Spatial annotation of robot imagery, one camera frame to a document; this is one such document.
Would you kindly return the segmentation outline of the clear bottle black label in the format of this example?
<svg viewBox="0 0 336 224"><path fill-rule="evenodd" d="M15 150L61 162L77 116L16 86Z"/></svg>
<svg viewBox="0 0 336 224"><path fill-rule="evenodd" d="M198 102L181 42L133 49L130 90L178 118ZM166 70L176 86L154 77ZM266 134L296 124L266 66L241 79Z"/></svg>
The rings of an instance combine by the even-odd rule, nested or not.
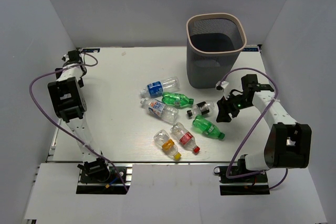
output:
<svg viewBox="0 0 336 224"><path fill-rule="evenodd" d="M199 102L191 107L191 109L187 110L187 116L192 118L197 115L210 115L214 112L215 105L212 101L203 101Z"/></svg>

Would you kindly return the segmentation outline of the green bottle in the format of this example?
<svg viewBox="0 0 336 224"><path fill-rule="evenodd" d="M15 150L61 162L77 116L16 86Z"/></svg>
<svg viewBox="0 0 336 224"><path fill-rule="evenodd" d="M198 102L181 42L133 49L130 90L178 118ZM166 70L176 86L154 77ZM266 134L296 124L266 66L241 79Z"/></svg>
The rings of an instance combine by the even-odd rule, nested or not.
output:
<svg viewBox="0 0 336 224"><path fill-rule="evenodd" d="M184 94L163 92L162 102L176 107L185 107L194 104L194 99L188 98Z"/></svg>
<svg viewBox="0 0 336 224"><path fill-rule="evenodd" d="M192 122L192 125L197 129L199 129L207 137L219 140L223 140L225 137L225 134L221 132L215 124L205 119L201 115L197 115L195 117L195 119Z"/></svg>

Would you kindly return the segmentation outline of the clear bottle red label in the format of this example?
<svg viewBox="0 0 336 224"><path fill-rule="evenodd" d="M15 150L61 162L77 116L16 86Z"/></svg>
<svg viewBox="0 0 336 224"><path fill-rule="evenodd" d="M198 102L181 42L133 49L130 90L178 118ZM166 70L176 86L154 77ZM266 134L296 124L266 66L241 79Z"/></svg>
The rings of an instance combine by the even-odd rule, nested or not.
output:
<svg viewBox="0 0 336 224"><path fill-rule="evenodd" d="M188 151L198 154L200 147L196 144L195 137L180 122L177 122L171 128L172 135Z"/></svg>

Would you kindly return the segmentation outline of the clear bottle yellow label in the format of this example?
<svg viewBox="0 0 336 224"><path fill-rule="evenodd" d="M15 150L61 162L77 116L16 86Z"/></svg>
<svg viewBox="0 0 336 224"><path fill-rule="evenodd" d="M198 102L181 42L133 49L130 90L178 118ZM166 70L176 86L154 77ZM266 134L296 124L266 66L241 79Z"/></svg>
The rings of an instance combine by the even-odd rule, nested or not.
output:
<svg viewBox="0 0 336 224"><path fill-rule="evenodd" d="M175 161L179 161L181 159L181 153L178 150L178 146L175 142L170 138L168 132L166 130L160 130L157 132L154 137L154 141L158 144L164 154Z"/></svg>

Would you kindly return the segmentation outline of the clear bottle white blue label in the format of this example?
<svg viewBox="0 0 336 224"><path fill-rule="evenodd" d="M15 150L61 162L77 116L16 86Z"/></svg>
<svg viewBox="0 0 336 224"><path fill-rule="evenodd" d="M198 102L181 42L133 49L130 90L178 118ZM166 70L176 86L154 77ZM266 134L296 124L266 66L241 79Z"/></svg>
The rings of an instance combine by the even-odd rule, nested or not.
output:
<svg viewBox="0 0 336 224"><path fill-rule="evenodd" d="M140 100L140 104L149 113L167 123L173 124L178 118L178 109L157 99L143 98Z"/></svg>

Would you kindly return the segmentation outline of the clear bottle dark blue label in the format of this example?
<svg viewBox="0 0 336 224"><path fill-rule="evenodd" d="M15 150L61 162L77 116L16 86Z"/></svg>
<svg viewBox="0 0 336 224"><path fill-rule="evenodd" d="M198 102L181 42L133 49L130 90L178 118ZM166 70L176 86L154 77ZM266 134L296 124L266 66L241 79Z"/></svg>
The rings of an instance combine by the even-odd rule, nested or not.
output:
<svg viewBox="0 0 336 224"><path fill-rule="evenodd" d="M178 77L170 77L161 81L149 83L145 88L140 90L142 98L157 98L164 92L176 92L180 88Z"/></svg>

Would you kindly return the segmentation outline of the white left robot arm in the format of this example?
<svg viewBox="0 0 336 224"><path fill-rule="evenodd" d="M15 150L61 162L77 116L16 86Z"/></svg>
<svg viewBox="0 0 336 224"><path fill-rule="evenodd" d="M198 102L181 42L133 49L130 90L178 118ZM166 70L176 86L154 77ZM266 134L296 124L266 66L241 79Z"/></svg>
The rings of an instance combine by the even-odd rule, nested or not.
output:
<svg viewBox="0 0 336 224"><path fill-rule="evenodd" d="M69 51L63 57L63 67L56 74L56 81L48 83L51 102L58 118L71 130L71 134L80 140L77 142L82 153L83 164L78 167L91 179L106 182L111 168L102 158L103 153L94 142L85 118L87 105L81 92L82 77L87 73L81 53Z"/></svg>

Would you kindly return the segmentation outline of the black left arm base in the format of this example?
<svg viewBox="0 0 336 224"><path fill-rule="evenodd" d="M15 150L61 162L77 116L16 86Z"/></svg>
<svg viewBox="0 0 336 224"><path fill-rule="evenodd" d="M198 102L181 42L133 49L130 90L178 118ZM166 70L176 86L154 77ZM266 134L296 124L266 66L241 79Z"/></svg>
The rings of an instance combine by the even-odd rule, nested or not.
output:
<svg viewBox="0 0 336 224"><path fill-rule="evenodd" d="M77 195L126 195L120 176L122 177L126 188L131 184L131 168L126 166L117 166L114 169L109 167L110 171L105 178L93 178L88 176L83 170L80 171L76 194Z"/></svg>

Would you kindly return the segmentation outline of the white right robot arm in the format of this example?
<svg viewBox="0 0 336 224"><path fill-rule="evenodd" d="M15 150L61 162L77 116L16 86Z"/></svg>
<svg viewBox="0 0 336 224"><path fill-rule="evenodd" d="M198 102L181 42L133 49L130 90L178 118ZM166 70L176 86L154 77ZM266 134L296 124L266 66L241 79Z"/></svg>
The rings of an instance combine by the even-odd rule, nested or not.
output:
<svg viewBox="0 0 336 224"><path fill-rule="evenodd" d="M270 128L265 147L253 154L238 156L237 166L229 165L228 179L247 182L255 175L273 168L306 168L309 164L312 129L300 124L277 100L275 86L261 84L256 74L247 74L241 78L242 91L228 91L229 83L219 81L217 90L224 95L217 101L217 122L230 122L242 109L255 107Z"/></svg>

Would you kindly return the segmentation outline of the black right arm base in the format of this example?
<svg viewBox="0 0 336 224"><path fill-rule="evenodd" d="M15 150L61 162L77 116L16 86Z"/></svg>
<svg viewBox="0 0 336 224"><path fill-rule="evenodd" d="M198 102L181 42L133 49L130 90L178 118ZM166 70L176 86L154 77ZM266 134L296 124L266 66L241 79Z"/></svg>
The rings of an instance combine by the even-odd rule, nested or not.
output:
<svg viewBox="0 0 336 224"><path fill-rule="evenodd" d="M229 179L226 177L227 169L228 166L217 166L214 168L214 175L219 177L219 189L221 196L270 194L268 177L266 174Z"/></svg>

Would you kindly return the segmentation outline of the grey mesh waste bin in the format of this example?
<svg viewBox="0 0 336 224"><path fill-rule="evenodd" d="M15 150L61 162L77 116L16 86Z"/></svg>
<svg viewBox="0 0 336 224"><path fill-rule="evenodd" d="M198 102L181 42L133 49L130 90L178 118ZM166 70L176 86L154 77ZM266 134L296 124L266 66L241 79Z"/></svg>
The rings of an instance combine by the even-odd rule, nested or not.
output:
<svg viewBox="0 0 336 224"><path fill-rule="evenodd" d="M228 13L193 16L186 23L186 34L187 77L196 89L213 88L247 45L240 20Z"/></svg>

